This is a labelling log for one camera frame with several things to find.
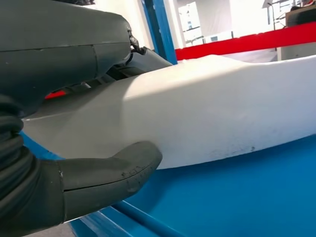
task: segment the blue metal frame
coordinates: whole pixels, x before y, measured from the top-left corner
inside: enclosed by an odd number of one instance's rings
[[[143,0],[142,4],[155,52],[172,64],[177,64],[164,1]]]

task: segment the robotic arm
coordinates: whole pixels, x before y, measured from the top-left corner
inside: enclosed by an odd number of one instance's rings
[[[130,62],[131,45],[150,55],[131,42],[125,19],[51,0],[4,1],[0,17],[0,236],[28,235],[125,199],[161,161],[150,142],[105,159],[38,160],[19,135],[21,118],[48,93]]]

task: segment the black cable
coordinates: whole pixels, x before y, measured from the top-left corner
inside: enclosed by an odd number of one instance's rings
[[[19,132],[23,123],[14,114],[0,113],[0,223],[25,207],[40,176],[39,161]]]

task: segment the red barrier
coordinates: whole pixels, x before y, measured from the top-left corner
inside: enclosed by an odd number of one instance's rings
[[[60,91],[57,91],[57,92],[51,93],[49,95],[47,95],[45,97],[45,99],[51,99],[51,98],[59,97],[59,96],[62,96],[62,95],[66,95],[66,93],[64,91],[60,90]]]
[[[316,22],[256,35],[176,49],[178,61],[316,42]]]

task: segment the white foam block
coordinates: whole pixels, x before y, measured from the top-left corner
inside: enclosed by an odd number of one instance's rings
[[[143,140],[160,148],[161,169],[233,157],[314,134],[315,64],[210,55],[48,101],[24,130],[64,158]]]

